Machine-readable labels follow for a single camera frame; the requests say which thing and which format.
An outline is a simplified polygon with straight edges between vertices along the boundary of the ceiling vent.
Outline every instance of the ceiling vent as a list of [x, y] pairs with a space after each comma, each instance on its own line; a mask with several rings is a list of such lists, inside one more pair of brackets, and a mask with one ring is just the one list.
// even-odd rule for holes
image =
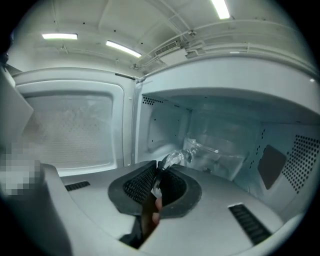
[[171, 42], [164, 47], [160, 48], [159, 50], [155, 51], [155, 55], [161, 57], [173, 51], [181, 49], [181, 45], [178, 41]]

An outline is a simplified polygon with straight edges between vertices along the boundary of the black panel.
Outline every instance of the black panel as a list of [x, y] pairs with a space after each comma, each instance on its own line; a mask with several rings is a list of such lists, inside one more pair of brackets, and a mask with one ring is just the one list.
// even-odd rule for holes
[[82, 181], [82, 182], [66, 185], [65, 188], [67, 191], [72, 191], [72, 190], [82, 189], [87, 186], [90, 186], [90, 183], [88, 181]]
[[171, 171], [167, 171], [160, 182], [160, 189], [162, 193], [162, 206], [165, 207], [185, 194], [187, 183]]
[[276, 148], [267, 145], [258, 164], [258, 171], [265, 188], [269, 190], [285, 166], [287, 157]]
[[229, 210], [254, 245], [271, 236], [265, 226], [243, 204], [231, 206]]

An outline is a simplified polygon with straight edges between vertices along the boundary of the open microwave door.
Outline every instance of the open microwave door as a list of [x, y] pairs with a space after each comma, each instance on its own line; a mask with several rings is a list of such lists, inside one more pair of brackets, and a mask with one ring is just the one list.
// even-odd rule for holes
[[14, 80], [34, 109], [23, 141], [61, 177], [131, 163], [133, 78], [84, 68], [50, 68], [18, 74]]

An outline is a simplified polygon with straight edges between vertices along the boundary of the black vent slot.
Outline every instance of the black vent slot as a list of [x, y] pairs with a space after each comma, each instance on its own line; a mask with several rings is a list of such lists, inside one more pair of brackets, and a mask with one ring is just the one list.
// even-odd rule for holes
[[162, 100], [149, 98], [149, 97], [146, 97], [146, 96], [143, 97], [142, 104], [153, 105], [155, 103], [164, 103], [164, 102]]
[[271, 236], [265, 226], [243, 204], [230, 206], [229, 210], [254, 245]]
[[90, 186], [90, 183], [88, 181], [81, 181], [81, 182], [78, 182], [78, 183], [66, 185], [65, 188], [66, 188], [67, 191], [72, 191], [72, 190], [82, 189], [82, 188], [87, 187], [87, 186]]

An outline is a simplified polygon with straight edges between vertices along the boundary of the mesh screen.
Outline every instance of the mesh screen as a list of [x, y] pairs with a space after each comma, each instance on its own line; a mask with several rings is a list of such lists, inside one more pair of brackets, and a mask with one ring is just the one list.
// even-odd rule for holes
[[124, 192], [139, 204], [143, 204], [150, 193], [156, 173], [156, 167], [151, 166], [136, 177], [123, 184]]
[[27, 98], [34, 113], [23, 139], [57, 169], [113, 164], [112, 98], [53, 95]]

